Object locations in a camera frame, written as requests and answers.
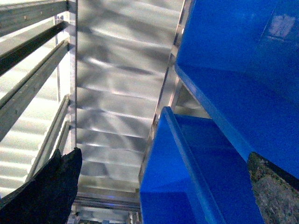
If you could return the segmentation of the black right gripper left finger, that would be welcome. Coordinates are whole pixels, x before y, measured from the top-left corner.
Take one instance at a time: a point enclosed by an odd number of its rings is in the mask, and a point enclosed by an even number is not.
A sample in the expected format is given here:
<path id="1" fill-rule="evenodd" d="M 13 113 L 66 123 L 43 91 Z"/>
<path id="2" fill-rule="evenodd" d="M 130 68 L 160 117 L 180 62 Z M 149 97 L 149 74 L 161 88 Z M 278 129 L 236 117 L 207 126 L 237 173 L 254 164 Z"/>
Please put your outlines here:
<path id="1" fill-rule="evenodd" d="M 65 224 L 78 192 L 80 148 L 66 155 L 56 149 L 39 171 L 0 201 L 2 224 Z"/>

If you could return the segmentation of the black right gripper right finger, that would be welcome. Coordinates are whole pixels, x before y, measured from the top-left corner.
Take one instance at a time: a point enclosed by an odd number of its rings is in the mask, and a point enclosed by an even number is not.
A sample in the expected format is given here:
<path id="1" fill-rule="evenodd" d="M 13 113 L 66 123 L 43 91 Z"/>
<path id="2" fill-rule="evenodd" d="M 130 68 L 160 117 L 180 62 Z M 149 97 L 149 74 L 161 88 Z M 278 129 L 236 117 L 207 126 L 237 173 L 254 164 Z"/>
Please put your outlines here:
<path id="1" fill-rule="evenodd" d="M 258 153 L 247 161 L 256 204 L 266 224 L 299 222 L 299 180 Z"/>

